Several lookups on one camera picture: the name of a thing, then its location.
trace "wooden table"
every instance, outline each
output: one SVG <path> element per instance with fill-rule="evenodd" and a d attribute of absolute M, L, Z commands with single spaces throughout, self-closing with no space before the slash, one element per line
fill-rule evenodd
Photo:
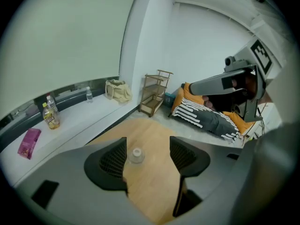
<path fill-rule="evenodd" d="M 173 209 L 179 190 L 180 175 L 170 157 L 169 137 L 176 135 L 150 119 L 127 120 L 96 138 L 90 144 L 127 137 L 127 154 L 142 148 L 142 164 L 125 163 L 128 198 L 156 224 L 173 220 Z"/>

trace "white ceiling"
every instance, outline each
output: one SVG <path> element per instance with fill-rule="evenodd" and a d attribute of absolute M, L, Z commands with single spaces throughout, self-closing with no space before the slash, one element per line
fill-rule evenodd
<path fill-rule="evenodd" d="M 176 0 L 222 13 L 254 33 L 273 53 L 281 66 L 294 39 L 284 18 L 269 3 L 256 0 Z"/>

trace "orange cushion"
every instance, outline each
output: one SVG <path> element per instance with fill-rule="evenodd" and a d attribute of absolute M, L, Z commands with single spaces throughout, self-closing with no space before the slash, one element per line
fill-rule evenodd
<path fill-rule="evenodd" d="M 243 134 L 249 127 L 251 127 L 255 122 L 245 122 L 237 113 L 235 112 L 223 112 L 223 114 L 230 117 L 230 119 L 237 126 L 240 134 Z"/>
<path fill-rule="evenodd" d="M 189 85 L 190 85 L 190 83 L 187 83 L 187 82 L 184 84 L 184 89 L 183 89 L 184 98 L 186 98 L 192 102 L 204 105 L 204 100 L 202 99 L 202 96 L 195 96 L 189 92 L 189 90 L 188 90 Z"/>
<path fill-rule="evenodd" d="M 174 111 L 175 107 L 179 106 L 181 101 L 182 101 L 182 98 L 183 98 L 183 89 L 182 88 L 179 88 L 178 89 L 178 93 L 176 95 L 176 98 L 174 100 L 174 103 L 173 103 L 173 106 L 172 106 L 172 109 L 171 109 L 171 112 Z"/>

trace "plastic bottle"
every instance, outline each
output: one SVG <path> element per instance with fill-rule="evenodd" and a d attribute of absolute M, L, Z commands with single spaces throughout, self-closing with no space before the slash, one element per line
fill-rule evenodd
<path fill-rule="evenodd" d="M 93 102 L 93 95 L 92 92 L 90 91 L 90 87 L 86 87 L 86 100 L 88 101 L 88 103 Z"/>
<path fill-rule="evenodd" d="M 60 119 L 58 114 L 53 110 L 47 108 L 47 103 L 43 103 L 43 118 L 50 129 L 56 129 L 60 126 Z"/>
<path fill-rule="evenodd" d="M 57 115 L 59 114 L 54 98 L 50 95 L 47 96 L 47 107 L 48 109 L 53 109 L 57 113 Z"/>

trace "juice bottle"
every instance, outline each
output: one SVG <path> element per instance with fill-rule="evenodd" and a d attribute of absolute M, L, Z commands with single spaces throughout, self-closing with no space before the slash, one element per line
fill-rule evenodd
<path fill-rule="evenodd" d="M 43 103 L 43 118 L 50 129 L 56 129 L 60 126 L 60 120 L 53 109 L 47 108 L 47 103 Z"/>

